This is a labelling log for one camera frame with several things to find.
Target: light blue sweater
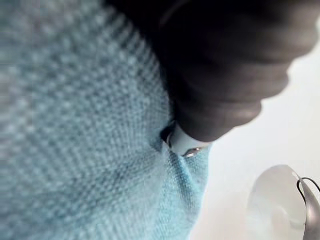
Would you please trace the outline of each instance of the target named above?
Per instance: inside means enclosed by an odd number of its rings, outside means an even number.
[[[185,240],[208,151],[183,158],[160,65],[99,0],[1,1],[1,240]]]

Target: white background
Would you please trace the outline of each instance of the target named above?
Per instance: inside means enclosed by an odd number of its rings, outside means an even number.
[[[320,183],[320,42],[293,63],[289,76],[290,85],[263,101],[257,119],[214,143],[202,211],[191,240],[247,240],[249,193],[271,166],[287,164]]]

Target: knit fabric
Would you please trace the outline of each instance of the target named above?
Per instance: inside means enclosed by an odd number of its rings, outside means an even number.
[[[184,158],[161,67],[99,0],[1,1],[1,240],[185,240],[208,151]]]

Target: white surface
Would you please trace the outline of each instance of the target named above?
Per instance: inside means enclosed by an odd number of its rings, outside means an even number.
[[[213,145],[202,211],[191,240],[247,240],[250,190],[274,165],[289,165],[320,183],[320,44],[298,59],[289,75],[290,85],[263,102],[257,119]]]

